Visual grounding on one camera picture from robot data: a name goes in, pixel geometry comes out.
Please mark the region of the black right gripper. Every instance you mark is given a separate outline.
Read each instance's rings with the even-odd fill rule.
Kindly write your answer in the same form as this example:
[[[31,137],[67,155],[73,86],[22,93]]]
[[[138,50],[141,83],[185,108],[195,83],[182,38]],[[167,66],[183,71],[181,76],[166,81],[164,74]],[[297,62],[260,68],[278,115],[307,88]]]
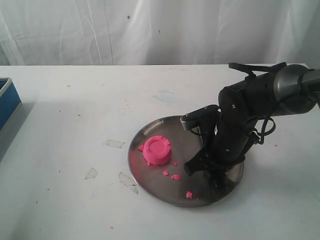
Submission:
[[[228,192],[230,181],[222,168],[229,168],[240,162],[248,149],[250,135],[257,123],[252,118],[244,124],[227,124],[217,112],[201,114],[199,129],[203,147],[184,164],[184,171],[190,177],[196,172],[206,171],[211,185],[219,191]]]

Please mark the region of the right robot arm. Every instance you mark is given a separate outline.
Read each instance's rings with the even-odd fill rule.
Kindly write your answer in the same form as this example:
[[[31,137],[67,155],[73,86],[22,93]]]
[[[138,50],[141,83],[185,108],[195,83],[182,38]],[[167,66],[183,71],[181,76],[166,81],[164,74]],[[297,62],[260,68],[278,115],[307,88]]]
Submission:
[[[232,62],[229,68],[246,74],[244,80],[224,87],[218,104],[183,115],[184,130],[198,128],[201,150],[184,164],[188,175],[207,172],[223,176],[245,160],[249,149],[262,145],[273,132],[274,117],[299,115],[320,104],[320,72],[285,62],[272,66]]]

